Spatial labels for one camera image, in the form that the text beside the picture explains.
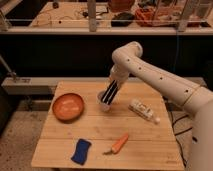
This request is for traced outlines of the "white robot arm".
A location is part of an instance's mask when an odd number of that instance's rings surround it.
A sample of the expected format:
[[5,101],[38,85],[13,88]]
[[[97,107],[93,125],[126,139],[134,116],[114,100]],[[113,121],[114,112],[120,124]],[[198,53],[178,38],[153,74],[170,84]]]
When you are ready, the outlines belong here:
[[129,74],[150,85],[184,111],[194,116],[186,171],[213,171],[213,92],[141,60],[143,48],[130,42],[112,53],[110,79],[121,87]]

